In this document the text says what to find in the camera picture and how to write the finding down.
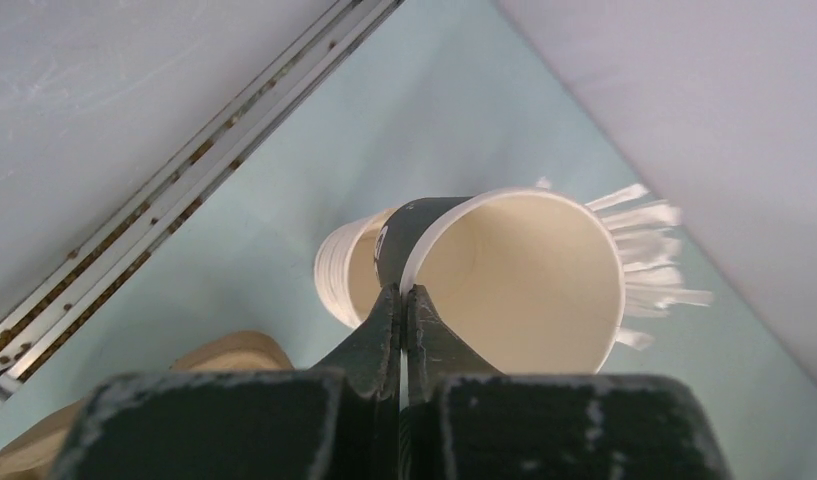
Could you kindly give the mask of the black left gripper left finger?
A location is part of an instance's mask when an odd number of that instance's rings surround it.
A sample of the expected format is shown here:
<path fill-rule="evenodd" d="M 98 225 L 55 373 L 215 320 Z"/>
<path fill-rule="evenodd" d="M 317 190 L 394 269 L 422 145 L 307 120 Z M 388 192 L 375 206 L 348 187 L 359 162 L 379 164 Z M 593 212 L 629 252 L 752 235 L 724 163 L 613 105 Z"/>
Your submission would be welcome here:
<path fill-rule="evenodd" d="M 399 470 L 400 294 L 307 370 L 127 374 L 154 394 L 102 420 L 84 407 L 54 479 L 394 479 Z"/>

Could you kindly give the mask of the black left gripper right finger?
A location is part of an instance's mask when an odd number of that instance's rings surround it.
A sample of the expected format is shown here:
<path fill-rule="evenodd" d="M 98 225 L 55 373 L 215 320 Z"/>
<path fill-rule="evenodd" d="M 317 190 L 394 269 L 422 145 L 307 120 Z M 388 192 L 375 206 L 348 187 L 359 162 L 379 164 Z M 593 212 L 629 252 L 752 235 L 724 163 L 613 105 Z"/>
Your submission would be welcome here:
<path fill-rule="evenodd" d="M 684 383 L 640 374 L 505 375 L 450 327 L 427 289 L 405 300 L 404 479 L 728 479 Z"/>

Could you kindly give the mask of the black sleeved paper cup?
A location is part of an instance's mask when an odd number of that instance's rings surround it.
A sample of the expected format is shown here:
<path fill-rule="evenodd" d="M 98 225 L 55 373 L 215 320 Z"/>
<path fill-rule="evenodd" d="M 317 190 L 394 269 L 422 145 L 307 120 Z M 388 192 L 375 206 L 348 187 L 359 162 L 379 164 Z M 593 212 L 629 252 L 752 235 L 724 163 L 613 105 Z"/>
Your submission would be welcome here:
<path fill-rule="evenodd" d="M 593 374 L 625 307 L 623 266 L 589 208 L 537 187 L 427 197 L 395 210 L 378 281 L 424 287 L 444 324 L 507 374 Z"/>

